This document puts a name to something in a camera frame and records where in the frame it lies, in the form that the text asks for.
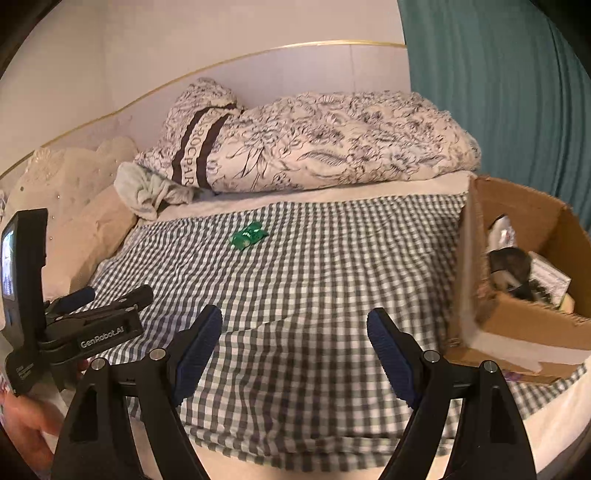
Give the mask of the person's left hand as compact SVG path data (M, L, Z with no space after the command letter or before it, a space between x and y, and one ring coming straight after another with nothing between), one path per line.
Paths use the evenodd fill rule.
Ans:
M25 463L39 476L49 474L54 454L45 436L58 437L64 415L44 399L15 396L1 375L1 423Z

